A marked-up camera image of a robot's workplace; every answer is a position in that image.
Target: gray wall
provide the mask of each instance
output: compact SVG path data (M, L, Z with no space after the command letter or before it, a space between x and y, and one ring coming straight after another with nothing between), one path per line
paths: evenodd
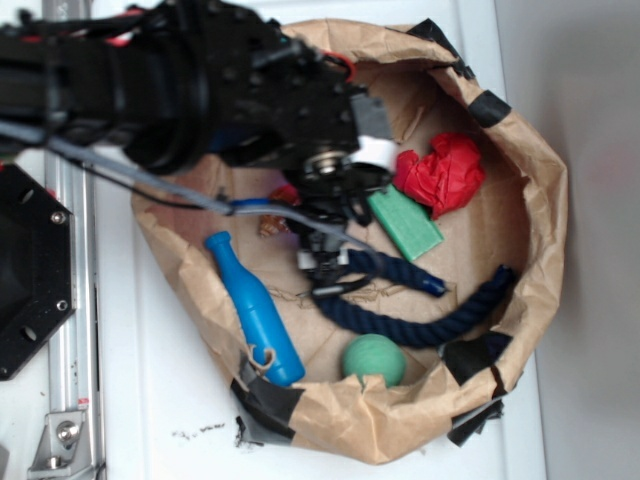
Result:
M563 299L537 353L549 479L638 478L640 2L496 7L508 100L570 169Z

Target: bottle cap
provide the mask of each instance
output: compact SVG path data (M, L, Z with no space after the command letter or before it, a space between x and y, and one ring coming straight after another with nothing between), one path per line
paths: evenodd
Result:
M212 248L214 245L219 245L221 243L227 243L231 240L231 235L229 232L222 231L211 235L204 241L204 244L207 248Z

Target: red tissue paper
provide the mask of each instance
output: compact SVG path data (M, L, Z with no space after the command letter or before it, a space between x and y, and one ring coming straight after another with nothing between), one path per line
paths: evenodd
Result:
M431 139L433 152L420 159L413 150L398 155L393 184L416 202L432 208L431 218L464 207L478 191L485 173L480 150L462 133Z

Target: green sponge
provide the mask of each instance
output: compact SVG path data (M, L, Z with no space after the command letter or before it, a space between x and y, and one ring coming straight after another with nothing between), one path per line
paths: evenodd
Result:
M414 261L444 237L425 208L393 185L369 197L369 205L404 258Z

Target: black bracket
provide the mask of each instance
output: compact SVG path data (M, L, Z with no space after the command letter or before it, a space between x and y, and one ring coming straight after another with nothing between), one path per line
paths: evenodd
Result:
M0 381L73 313L73 216L16 165L0 170Z

